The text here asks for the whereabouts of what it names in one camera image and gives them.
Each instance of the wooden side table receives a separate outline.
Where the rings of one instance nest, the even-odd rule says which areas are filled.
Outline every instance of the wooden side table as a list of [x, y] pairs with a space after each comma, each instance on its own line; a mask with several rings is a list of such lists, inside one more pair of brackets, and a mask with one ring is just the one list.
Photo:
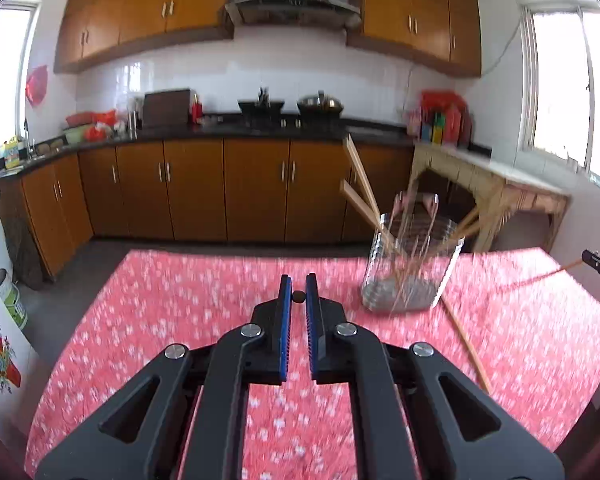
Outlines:
[[415, 145], [410, 183], [425, 170], [469, 190], [480, 211], [480, 220], [490, 219], [478, 233], [472, 252], [489, 251], [502, 226], [516, 211], [550, 215], [551, 228], [542, 248], [551, 250], [570, 202], [568, 193], [507, 164], [452, 147], [419, 142]]

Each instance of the bucket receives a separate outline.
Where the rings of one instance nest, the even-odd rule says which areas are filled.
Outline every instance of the bucket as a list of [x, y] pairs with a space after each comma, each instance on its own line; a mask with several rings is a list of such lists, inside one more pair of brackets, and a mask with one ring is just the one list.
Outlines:
[[20, 291], [13, 285], [6, 269], [0, 269], [0, 298], [20, 330], [27, 324], [27, 311], [20, 301]]

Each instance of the red bottle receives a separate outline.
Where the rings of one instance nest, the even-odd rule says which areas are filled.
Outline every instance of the red bottle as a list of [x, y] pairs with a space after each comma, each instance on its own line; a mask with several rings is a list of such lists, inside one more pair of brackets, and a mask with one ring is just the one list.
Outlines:
[[198, 94], [193, 92], [193, 104], [191, 105], [191, 121], [194, 124], [200, 124], [202, 118], [202, 103]]

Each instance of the table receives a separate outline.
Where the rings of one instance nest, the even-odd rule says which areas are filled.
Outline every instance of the table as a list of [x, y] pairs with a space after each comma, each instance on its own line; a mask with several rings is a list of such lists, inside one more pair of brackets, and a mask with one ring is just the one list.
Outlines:
[[[600, 304], [539, 249], [464, 254], [443, 295], [464, 323], [494, 388], [493, 397], [555, 449], [600, 380]], [[40, 459], [171, 342], [214, 343], [275, 298], [280, 275], [294, 288], [315, 272], [318, 290], [382, 340], [426, 340], [475, 381], [444, 309], [392, 318], [364, 310], [360, 259], [276, 260], [131, 252], [85, 314], [49, 379], [29, 433], [25, 468]], [[253, 385], [243, 478], [353, 478], [349, 395], [309, 375], [304, 306], [292, 307], [288, 381]]]
[[516, 211], [539, 211], [551, 216], [551, 228], [542, 248], [549, 252], [570, 201], [570, 195], [525, 171], [475, 153], [418, 142], [413, 153], [410, 183], [432, 170], [466, 188], [474, 196], [482, 227], [472, 251], [486, 252], [494, 238]]

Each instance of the white countertop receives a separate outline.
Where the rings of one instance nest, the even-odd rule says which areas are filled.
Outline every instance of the white countertop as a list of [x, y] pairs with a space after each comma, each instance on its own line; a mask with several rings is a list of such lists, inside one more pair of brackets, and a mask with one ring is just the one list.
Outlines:
[[479, 155], [477, 153], [468, 152], [459, 148], [455, 148], [453, 146], [445, 146], [440, 144], [431, 144], [430, 142], [418, 142], [417, 146], [422, 146], [423, 148], [427, 148], [430, 150], [440, 150], [447, 155], [453, 156], [455, 158], [459, 158], [460, 160], [464, 160], [473, 166], [481, 168], [482, 170], [489, 171], [499, 177], [502, 177], [510, 184], [518, 184], [519, 186], [532, 186], [542, 190], [546, 190], [552, 193], [560, 194], [563, 196], [569, 196], [570, 194], [565, 190], [550, 184], [549, 182], [533, 176], [526, 171], [519, 170], [518, 168], [514, 168], [509, 164], [504, 164], [503, 162], [497, 162], [496, 160], [491, 160], [485, 156]]

